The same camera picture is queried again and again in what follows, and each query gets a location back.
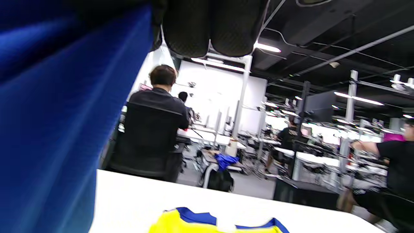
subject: monitor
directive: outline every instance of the monitor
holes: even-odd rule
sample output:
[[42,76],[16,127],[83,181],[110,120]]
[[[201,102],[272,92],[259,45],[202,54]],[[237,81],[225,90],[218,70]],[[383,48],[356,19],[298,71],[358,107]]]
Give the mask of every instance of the monitor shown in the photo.
[[[332,105],[336,102],[333,91],[311,95],[306,100],[305,111],[311,113],[312,122],[331,122],[334,109]],[[299,115],[303,101],[299,101],[296,114]]]

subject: blue clothing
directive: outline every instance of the blue clothing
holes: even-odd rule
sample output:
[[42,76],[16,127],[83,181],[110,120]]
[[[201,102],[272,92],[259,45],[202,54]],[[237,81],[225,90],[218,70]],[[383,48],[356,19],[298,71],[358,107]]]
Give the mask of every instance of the blue clothing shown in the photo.
[[214,156],[219,164],[219,171],[224,171],[228,166],[238,162],[238,157],[229,155],[217,154]]
[[89,231],[99,153],[152,45],[149,5],[94,29],[66,5],[0,2],[0,232]]

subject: white table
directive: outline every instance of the white table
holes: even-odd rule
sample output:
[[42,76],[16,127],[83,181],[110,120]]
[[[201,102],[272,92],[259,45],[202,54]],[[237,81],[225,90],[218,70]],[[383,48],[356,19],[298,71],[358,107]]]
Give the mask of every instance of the white table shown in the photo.
[[[282,149],[275,147],[277,151],[284,153],[286,156],[293,157],[294,152],[292,150]],[[314,163],[314,164],[325,164],[330,167],[339,167],[339,160],[334,158],[327,158],[327,157],[318,157],[308,153],[297,152],[296,153],[296,161],[295,161],[295,168],[294,174],[292,176],[293,180],[298,180],[300,172],[302,171],[303,163]],[[346,165],[346,168],[349,170],[358,170],[363,173],[368,174],[376,174],[387,176],[387,171],[378,167],[367,166],[367,168],[360,168],[356,165]]]
[[199,131],[203,131],[203,132],[216,133],[215,130],[205,128],[204,126],[201,126],[201,125],[193,125],[193,128],[196,129],[196,130],[199,130]]
[[[214,134],[213,133],[203,132],[203,131],[199,131],[199,130],[194,130],[194,131],[192,129],[188,129],[187,131],[179,129],[177,131],[177,135],[179,135],[181,137],[189,138],[189,139],[205,141],[205,142],[208,142],[208,143],[213,143],[214,142]],[[224,136],[224,135],[217,135],[216,142],[219,145],[227,146],[230,143],[230,137],[227,137],[227,136]],[[246,147],[243,146],[243,144],[241,144],[240,142],[237,143],[237,148],[242,149],[242,150],[246,149]]]
[[164,210],[188,207],[232,223],[260,226],[275,217],[290,233],[383,233],[351,214],[98,170],[89,233],[146,233]]

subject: man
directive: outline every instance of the man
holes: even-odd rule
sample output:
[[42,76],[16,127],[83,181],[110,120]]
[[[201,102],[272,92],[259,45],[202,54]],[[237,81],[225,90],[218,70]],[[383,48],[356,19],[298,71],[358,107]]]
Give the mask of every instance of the man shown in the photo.
[[[367,189],[354,189],[344,192],[338,200],[338,208],[350,213],[354,205],[366,208],[368,211],[381,211],[380,203],[377,202],[377,193],[389,192],[397,196],[414,200],[414,119],[406,120],[404,124],[403,141],[387,141],[383,143],[355,141],[351,147],[355,150],[364,150],[374,153],[384,159],[388,164],[387,186],[370,187]],[[380,218],[371,215],[368,222],[375,224]]]
[[176,83],[177,72],[175,69],[168,65],[157,66],[149,74],[149,79],[153,86],[152,90],[143,90],[132,94],[129,102],[180,113],[182,117],[179,128],[188,128],[188,114],[184,103],[169,93]]
[[[295,140],[295,137],[298,135],[296,132],[296,123],[295,117],[291,116],[289,117],[289,125],[288,127],[284,128],[282,131],[280,131],[276,137],[276,140],[281,141],[280,148],[293,150],[293,141]],[[273,163],[273,159],[281,160],[282,156],[279,156],[279,152],[276,150],[272,150],[271,156],[267,157],[267,163],[266,163],[266,169],[265,172],[269,173],[269,168]]]

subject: gray carpet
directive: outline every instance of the gray carpet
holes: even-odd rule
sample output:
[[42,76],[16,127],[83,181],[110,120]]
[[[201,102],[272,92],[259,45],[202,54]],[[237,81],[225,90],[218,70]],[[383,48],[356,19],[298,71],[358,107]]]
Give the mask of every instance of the gray carpet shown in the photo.
[[[201,176],[201,172],[196,170],[193,161],[191,160],[195,157],[196,150],[196,148],[191,147],[190,152],[185,151],[183,153],[184,158],[190,160],[186,160],[187,167],[183,168],[184,172],[179,175],[177,183],[190,186],[197,186],[198,179]],[[277,168],[275,166],[272,166],[270,172],[277,174]],[[268,200],[271,200],[273,198],[275,186],[274,179],[270,178],[269,180],[265,180],[260,179],[253,174],[243,175],[238,172],[232,172],[231,176],[234,179],[233,193]],[[303,171],[301,180],[307,182],[314,182],[315,175],[308,173],[307,171]],[[355,185],[358,187],[364,187],[369,184],[366,182],[356,182]],[[369,216],[369,213],[364,208],[358,206],[354,208],[352,213],[363,219],[366,219]],[[396,229],[387,221],[381,221],[378,227],[388,233],[393,233],[396,231]]]

